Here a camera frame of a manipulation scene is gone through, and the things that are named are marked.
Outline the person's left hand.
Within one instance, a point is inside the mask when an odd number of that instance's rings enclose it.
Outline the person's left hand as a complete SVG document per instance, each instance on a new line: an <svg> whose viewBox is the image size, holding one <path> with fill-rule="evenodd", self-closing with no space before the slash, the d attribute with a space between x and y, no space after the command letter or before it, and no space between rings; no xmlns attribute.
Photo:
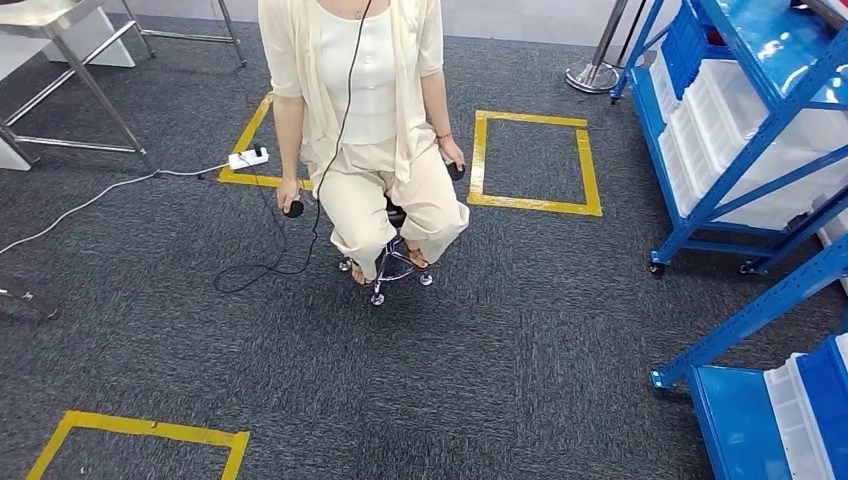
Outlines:
<svg viewBox="0 0 848 480"><path fill-rule="evenodd" d="M453 164L459 171L465 167L465 157L451 133L437 137L437 144L446 164Z"/></svg>

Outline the person's right hand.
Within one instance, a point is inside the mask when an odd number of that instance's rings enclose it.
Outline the person's right hand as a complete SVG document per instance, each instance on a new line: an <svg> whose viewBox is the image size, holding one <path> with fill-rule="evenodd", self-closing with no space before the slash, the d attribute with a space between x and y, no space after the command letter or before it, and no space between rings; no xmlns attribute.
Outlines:
<svg viewBox="0 0 848 480"><path fill-rule="evenodd" d="M277 186L277 207L288 218L297 218L303 213L304 205L299 193L300 183L296 178L283 177Z"/></svg>

